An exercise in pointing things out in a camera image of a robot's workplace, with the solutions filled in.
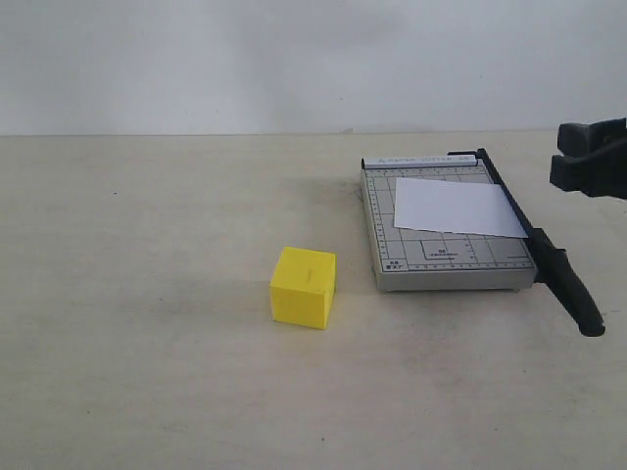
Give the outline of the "white paper sheet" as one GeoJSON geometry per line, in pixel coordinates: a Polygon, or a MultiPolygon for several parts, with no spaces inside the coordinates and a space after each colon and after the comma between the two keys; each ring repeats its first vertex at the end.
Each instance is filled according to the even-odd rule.
{"type": "Polygon", "coordinates": [[[498,184],[398,178],[394,226],[410,230],[527,236],[498,184]]]}

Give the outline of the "yellow foam cube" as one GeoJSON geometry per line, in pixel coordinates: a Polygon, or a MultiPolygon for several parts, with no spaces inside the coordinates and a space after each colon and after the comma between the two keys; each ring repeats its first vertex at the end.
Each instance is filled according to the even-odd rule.
{"type": "Polygon", "coordinates": [[[285,247],[269,282],[272,319],[324,330],[337,281],[333,253],[285,247]]]}

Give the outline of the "black cutter blade arm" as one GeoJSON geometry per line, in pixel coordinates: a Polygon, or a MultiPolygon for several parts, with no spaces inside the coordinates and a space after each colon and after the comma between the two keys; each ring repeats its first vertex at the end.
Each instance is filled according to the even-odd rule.
{"type": "Polygon", "coordinates": [[[556,247],[545,231],[534,227],[520,207],[486,150],[451,151],[448,156],[473,156],[483,162],[492,180],[501,186],[508,203],[523,227],[525,245],[537,266],[536,283],[545,284],[572,317],[585,337],[600,337],[605,333],[603,316],[585,284],[572,268],[566,250],[556,247]]]}

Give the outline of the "grey paper cutter base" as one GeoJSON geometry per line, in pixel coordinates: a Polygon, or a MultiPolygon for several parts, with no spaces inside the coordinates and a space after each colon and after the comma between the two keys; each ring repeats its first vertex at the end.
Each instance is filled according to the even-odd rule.
{"type": "Polygon", "coordinates": [[[532,286],[537,267],[521,238],[395,227],[395,190],[401,178],[494,182],[475,151],[363,159],[362,202],[379,290],[519,290],[532,286]]]}

